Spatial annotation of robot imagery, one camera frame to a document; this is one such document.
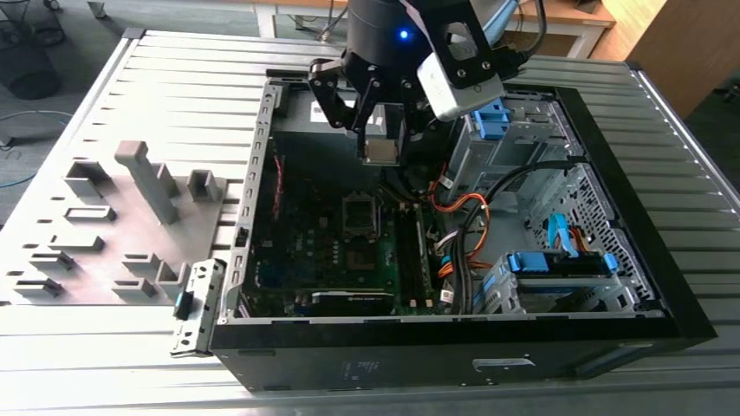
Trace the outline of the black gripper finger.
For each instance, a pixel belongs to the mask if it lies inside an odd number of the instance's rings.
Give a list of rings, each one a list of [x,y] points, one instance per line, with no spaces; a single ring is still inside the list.
[[[338,80],[343,78],[354,89],[355,98],[349,107],[338,95]],[[381,96],[381,71],[359,57],[335,60],[314,59],[309,64],[309,89],[315,97],[326,121],[333,128],[353,133],[357,157],[369,160],[365,127]]]
[[[442,159],[447,147],[449,123],[438,121],[421,85],[402,79],[398,87],[402,103],[401,160],[403,163],[433,163]]]

